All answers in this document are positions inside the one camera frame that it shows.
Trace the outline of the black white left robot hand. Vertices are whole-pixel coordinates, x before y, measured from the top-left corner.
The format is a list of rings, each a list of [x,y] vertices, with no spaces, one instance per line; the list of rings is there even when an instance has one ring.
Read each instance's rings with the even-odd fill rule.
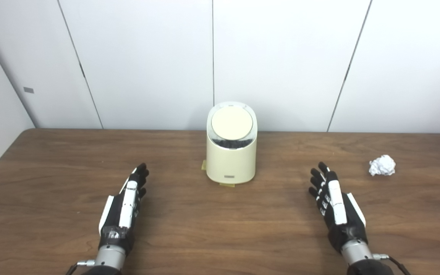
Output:
[[[141,163],[128,176],[119,193],[108,196],[99,222],[99,248],[117,246],[125,251],[126,256],[132,251],[148,175],[147,165]]]

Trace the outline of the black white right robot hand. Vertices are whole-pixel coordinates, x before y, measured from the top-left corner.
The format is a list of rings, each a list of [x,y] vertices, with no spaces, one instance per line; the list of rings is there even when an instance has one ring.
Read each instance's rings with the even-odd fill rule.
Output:
[[[312,168],[308,192],[328,228],[331,246],[341,252],[350,241],[368,244],[364,216],[353,196],[342,191],[335,171],[324,162]]]

